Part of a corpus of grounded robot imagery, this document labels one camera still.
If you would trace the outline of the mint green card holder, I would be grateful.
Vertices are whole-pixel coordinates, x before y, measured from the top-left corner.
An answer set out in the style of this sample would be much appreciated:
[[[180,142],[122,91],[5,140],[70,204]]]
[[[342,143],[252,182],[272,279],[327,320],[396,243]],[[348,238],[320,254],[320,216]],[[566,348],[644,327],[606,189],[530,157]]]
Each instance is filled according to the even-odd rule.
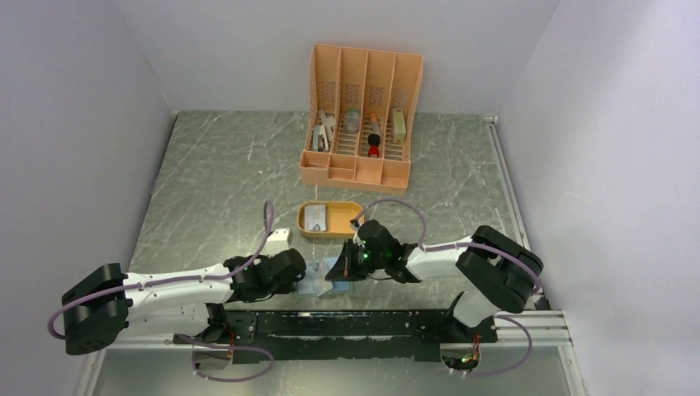
[[[296,285],[296,293],[305,297],[320,299],[329,298],[331,295],[349,293],[353,291],[351,282],[326,281],[319,273],[319,261],[313,260],[306,264],[305,275]]]

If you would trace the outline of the silver credit card stack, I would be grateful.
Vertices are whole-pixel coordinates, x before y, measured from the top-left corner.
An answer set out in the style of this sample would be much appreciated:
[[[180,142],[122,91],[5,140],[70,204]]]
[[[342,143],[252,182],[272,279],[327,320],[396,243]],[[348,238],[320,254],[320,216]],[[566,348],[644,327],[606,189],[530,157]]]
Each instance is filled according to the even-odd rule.
[[[304,230],[307,232],[327,231],[327,206],[323,204],[306,205],[303,210]]]

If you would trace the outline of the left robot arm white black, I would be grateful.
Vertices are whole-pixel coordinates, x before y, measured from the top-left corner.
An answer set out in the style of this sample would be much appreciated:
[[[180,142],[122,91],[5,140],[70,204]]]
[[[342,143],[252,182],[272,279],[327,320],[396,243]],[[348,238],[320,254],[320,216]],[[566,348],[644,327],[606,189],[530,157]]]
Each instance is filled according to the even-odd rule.
[[[62,296],[61,340],[70,356],[151,335],[216,343],[229,330],[225,304],[288,294],[305,270],[305,259],[294,248],[271,257],[232,257],[199,270],[161,274],[123,272],[117,263],[106,264]]]

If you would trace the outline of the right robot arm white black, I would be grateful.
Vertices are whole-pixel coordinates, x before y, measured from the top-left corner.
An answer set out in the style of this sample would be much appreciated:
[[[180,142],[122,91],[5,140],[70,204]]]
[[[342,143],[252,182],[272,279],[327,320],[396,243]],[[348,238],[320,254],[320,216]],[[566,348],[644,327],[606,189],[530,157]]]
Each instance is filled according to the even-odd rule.
[[[327,281],[363,281],[382,270],[402,284],[439,276],[464,276],[474,291],[453,300],[445,321],[447,335],[464,342],[485,319],[505,311],[520,314],[541,287],[539,256],[490,226],[442,245],[402,243],[376,220],[359,224],[346,240]]]

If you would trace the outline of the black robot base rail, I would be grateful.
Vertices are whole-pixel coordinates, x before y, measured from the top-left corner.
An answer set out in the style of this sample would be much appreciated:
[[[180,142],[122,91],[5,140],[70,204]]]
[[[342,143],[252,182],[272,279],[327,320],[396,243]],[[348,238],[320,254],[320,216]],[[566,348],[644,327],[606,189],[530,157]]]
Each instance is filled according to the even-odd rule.
[[[233,362],[265,361],[257,349],[278,361],[412,358],[439,362],[448,344],[498,340],[494,319],[467,328],[448,309],[417,310],[223,310],[195,340],[236,347]]]

